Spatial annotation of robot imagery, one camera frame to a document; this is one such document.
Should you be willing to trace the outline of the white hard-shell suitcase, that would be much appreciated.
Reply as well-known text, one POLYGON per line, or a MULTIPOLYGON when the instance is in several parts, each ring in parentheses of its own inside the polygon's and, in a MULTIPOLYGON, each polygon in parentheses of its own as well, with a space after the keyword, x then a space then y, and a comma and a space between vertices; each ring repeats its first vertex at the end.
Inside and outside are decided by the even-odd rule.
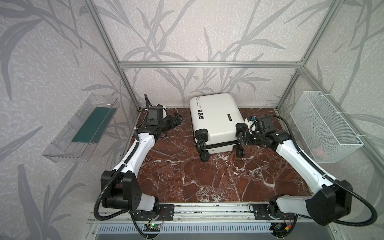
POLYGON ((244 157, 245 149, 238 137, 248 129, 240 110, 229 93, 194 97, 190 112, 195 146, 203 162, 212 154, 236 151, 244 157))

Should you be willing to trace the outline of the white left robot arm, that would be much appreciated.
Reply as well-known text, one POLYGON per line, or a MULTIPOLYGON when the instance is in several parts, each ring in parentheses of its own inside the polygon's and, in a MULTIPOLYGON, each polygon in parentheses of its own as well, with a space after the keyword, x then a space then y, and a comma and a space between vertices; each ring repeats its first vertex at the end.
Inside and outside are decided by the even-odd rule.
POLYGON ((139 170, 157 140, 179 126, 183 118, 169 115, 162 105, 153 106, 145 96, 146 115, 139 127, 134 129, 135 140, 123 159, 111 171, 101 176, 101 193, 94 205, 94 217, 106 221, 124 213, 139 213, 158 216, 158 198, 144 194, 141 190, 139 170))

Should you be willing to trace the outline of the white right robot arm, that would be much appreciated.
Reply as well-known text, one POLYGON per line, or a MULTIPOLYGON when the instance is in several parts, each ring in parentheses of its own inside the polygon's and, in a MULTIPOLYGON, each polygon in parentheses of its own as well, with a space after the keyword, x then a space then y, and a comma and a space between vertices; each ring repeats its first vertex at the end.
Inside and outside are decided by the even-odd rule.
POLYGON ((244 123, 236 125, 236 138, 240 146, 260 145, 271 148, 283 157, 295 171, 305 180, 310 188, 310 197, 277 195, 270 198, 267 212, 273 219, 283 214, 295 214, 314 220, 321 226, 337 223, 350 227, 372 225, 378 218, 374 206, 353 191, 352 185, 344 180, 339 181, 321 168, 298 145, 292 128, 282 117, 287 131, 278 131, 273 126, 273 115, 260 118, 249 117, 244 123), (363 203, 371 212, 370 217, 361 222, 346 222, 341 219, 350 214, 352 199, 363 203))

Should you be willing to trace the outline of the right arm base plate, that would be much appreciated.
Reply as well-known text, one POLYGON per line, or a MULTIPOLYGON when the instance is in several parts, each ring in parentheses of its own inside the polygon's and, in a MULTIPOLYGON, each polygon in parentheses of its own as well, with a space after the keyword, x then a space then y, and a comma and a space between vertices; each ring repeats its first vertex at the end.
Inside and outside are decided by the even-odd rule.
POLYGON ((280 217, 270 214, 268 207, 269 204, 249 204, 249 211, 254 214, 255 220, 280 220, 280 217))

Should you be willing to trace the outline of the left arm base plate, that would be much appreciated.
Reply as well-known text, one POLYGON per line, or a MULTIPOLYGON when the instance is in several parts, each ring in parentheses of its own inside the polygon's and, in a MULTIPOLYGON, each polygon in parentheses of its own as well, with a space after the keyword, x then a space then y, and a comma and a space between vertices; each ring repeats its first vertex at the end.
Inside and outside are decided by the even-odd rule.
POLYGON ((134 213, 136 221, 172 221, 174 219, 175 205, 160 204, 156 212, 141 211, 134 213))

